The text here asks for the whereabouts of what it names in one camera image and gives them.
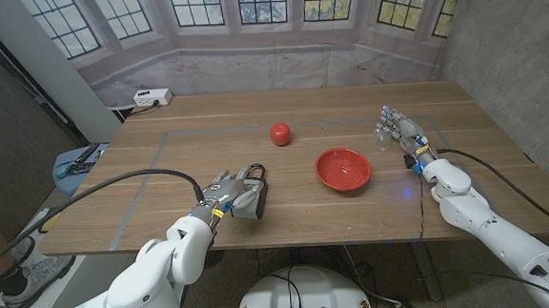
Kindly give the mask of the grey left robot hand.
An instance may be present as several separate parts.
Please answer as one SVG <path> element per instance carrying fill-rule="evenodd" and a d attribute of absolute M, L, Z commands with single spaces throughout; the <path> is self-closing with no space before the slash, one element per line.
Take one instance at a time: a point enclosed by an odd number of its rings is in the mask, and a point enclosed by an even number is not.
<path fill-rule="evenodd" d="M 268 190 L 265 172 L 260 163 L 246 166 L 237 174 L 221 172 L 202 191 L 204 199 L 197 202 L 188 216 L 210 223 L 216 209 L 235 218 L 261 219 Z"/>

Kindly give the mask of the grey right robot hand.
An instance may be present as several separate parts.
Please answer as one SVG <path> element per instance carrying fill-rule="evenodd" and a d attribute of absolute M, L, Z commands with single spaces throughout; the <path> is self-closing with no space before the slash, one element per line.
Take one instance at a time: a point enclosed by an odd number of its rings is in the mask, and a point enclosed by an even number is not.
<path fill-rule="evenodd" d="M 386 138 L 396 140 L 407 154 L 406 166 L 422 171 L 432 161 L 438 159 L 431 148 L 425 132 L 419 124 L 399 110 L 383 105 L 377 130 Z"/>

